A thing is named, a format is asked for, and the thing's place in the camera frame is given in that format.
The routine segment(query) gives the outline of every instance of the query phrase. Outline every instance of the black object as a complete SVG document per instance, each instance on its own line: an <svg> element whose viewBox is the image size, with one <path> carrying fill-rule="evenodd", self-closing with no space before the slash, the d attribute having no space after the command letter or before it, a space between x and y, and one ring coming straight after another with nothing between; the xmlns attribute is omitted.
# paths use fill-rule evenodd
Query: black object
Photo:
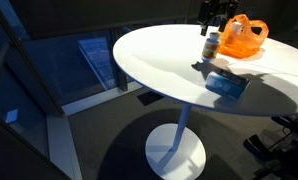
<svg viewBox="0 0 298 180"><path fill-rule="evenodd" d="M285 180L298 179L298 118L272 117L271 119L284 129L289 129L290 133L270 147L266 147L257 135L244 141L244 147L263 165L263 168L254 172L254 180L262 179L269 174Z"/></svg>
<svg viewBox="0 0 298 180"><path fill-rule="evenodd" d="M235 15L238 0L211 0L201 3L197 22L201 25L201 35L205 36L209 21L214 17L220 17L219 31L223 32L227 21Z"/></svg>
<svg viewBox="0 0 298 180"><path fill-rule="evenodd" d="M149 104L154 103L163 98L163 96L161 96L160 94L154 93L152 91L146 92L137 97L144 106L148 106Z"/></svg>

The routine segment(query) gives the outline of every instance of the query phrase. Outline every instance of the gray carpet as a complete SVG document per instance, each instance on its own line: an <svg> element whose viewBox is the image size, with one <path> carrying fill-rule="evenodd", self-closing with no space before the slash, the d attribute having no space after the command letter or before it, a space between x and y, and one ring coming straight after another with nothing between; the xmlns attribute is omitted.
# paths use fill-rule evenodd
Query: gray carpet
<svg viewBox="0 0 298 180"><path fill-rule="evenodd" d="M177 123L182 105L163 98L144 106L140 89L69 117L84 180L160 179L149 167L144 146L149 133ZM261 166L243 147L253 134L270 145L281 127L269 118L229 115L193 108L187 127L201 139L207 162L198 179L252 179ZM269 176L265 179L276 179Z"/></svg>

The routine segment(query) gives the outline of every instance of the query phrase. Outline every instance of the orange bag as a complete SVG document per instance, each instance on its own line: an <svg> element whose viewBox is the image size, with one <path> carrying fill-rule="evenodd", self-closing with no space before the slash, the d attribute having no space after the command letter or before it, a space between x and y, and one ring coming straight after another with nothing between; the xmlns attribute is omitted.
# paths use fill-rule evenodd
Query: orange bag
<svg viewBox="0 0 298 180"><path fill-rule="evenodd" d="M242 30L237 34L232 29L234 22L242 25ZM252 32L251 27L260 27L260 34ZM263 21L252 20L244 14L236 15L230 19L220 37L219 53L235 58L248 58L260 50L260 46L269 34L269 29Z"/></svg>

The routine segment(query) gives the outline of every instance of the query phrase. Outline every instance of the table leg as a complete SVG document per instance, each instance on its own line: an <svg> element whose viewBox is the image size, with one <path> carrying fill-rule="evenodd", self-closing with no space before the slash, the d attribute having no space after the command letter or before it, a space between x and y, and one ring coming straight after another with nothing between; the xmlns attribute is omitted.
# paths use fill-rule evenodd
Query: table leg
<svg viewBox="0 0 298 180"><path fill-rule="evenodd" d="M196 179L205 162L205 149L198 136L186 128L191 105L185 104L179 124L155 128L146 141L146 157L153 171L163 179Z"/></svg>
<svg viewBox="0 0 298 180"><path fill-rule="evenodd" d="M174 150L174 151L178 150L183 131L185 130L186 124L188 122L188 116L189 116L190 110L191 110L191 105L189 105L189 104L183 105L182 111L180 114L180 118L179 118L179 124L177 127L175 139L174 139L173 145L172 145L172 150Z"/></svg>

